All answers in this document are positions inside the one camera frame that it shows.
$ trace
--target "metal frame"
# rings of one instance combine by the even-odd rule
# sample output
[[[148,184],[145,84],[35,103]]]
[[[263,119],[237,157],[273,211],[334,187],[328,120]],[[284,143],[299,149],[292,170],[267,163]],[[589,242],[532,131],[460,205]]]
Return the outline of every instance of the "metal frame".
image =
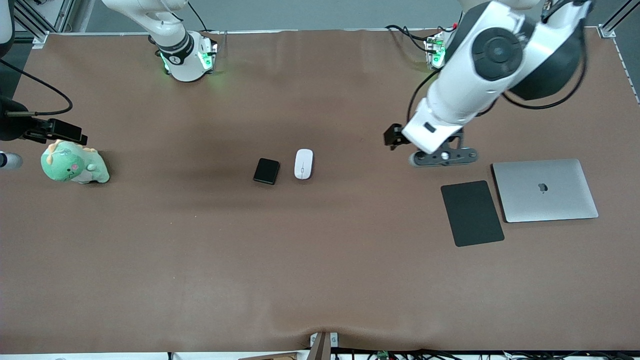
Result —
[[[627,0],[627,2],[616,11],[612,17],[609,18],[604,24],[598,24],[598,34],[601,38],[614,38],[616,32],[614,29],[622,22],[632,11],[634,11],[640,0]]]
[[[76,0],[62,0],[55,24],[51,24],[36,8],[25,0],[15,0],[13,18],[26,30],[16,31],[16,39],[32,38],[34,47],[41,47],[49,33],[61,33],[69,22],[69,14]]]

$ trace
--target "green led light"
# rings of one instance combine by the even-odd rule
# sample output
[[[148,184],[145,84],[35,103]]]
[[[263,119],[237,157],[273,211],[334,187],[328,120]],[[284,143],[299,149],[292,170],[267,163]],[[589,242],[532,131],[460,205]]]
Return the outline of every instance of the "green led light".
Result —
[[[202,67],[204,67],[205,69],[210,69],[212,67],[211,56],[209,56],[207,53],[199,53],[199,55],[200,61],[202,62]]]
[[[166,63],[166,59],[164,58],[163,54],[160,54],[160,59],[162,59],[162,63],[164,64],[164,69],[169,72],[169,65]]]

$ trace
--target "gray floor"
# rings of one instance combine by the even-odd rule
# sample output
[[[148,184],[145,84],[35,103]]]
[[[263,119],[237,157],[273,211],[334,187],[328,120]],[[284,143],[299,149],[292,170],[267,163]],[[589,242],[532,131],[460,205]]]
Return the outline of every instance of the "gray floor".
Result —
[[[588,24],[594,26],[604,22],[624,2],[598,0]],[[191,0],[191,4],[207,27],[228,31],[383,28],[389,24],[435,28],[450,25],[460,16],[460,6],[455,0]],[[538,17],[540,8],[541,4],[527,14]],[[188,7],[177,15],[184,19],[188,29],[202,27]],[[143,31],[129,18],[107,8],[101,0],[95,0],[85,23],[86,32],[90,33]],[[616,33],[631,79],[640,83],[640,48],[637,46],[640,44],[640,10],[625,19]],[[23,65],[26,61],[24,49],[12,49],[8,59]],[[15,84],[11,86],[11,83],[15,75],[5,78],[4,69],[2,71],[0,86],[5,93],[12,94]]]

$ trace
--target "black power bank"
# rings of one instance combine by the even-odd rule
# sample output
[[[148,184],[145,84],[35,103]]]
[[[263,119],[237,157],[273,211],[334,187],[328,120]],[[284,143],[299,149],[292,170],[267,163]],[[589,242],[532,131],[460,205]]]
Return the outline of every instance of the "black power bank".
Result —
[[[253,180],[259,183],[273,185],[276,183],[276,177],[278,177],[279,170],[279,162],[261,158],[260,160],[258,160],[258,167],[255,168]]]
[[[457,247],[504,240],[486,181],[440,188]]]

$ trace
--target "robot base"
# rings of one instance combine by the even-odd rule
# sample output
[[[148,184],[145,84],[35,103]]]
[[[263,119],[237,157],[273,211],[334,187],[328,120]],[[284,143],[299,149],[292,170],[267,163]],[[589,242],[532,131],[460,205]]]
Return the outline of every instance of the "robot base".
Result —
[[[194,47],[181,64],[174,64],[172,56],[166,59],[163,54],[161,55],[166,73],[184,82],[196,81],[204,74],[212,73],[218,53],[216,42],[196,31],[188,31],[188,33],[193,38]]]
[[[411,154],[409,156],[409,164],[413,167],[437,167],[466,165],[476,162],[478,160],[478,152],[470,147],[463,147],[463,137],[464,132],[460,129],[433,154],[427,154],[424,151],[417,151]],[[456,140],[458,144],[455,148],[452,148],[451,143]]]

